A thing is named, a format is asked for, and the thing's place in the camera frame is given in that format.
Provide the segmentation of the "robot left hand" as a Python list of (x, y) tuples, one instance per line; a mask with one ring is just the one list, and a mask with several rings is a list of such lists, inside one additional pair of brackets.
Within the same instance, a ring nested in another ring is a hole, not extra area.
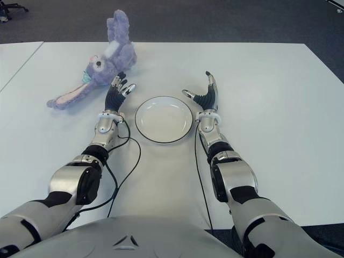
[(124, 100), (132, 93), (136, 84), (126, 85), (127, 79), (124, 72), (117, 74), (112, 80), (105, 98), (105, 111), (118, 113)]

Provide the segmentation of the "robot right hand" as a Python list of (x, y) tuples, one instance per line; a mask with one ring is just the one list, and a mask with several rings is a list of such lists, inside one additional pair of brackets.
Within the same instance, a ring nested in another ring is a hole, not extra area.
[(215, 110), (218, 111), (218, 89), (214, 76), (206, 71), (206, 76), (208, 78), (208, 88), (207, 94), (198, 95), (189, 90), (182, 90), (182, 93), (188, 98), (192, 99), (196, 104), (202, 107), (205, 110)]

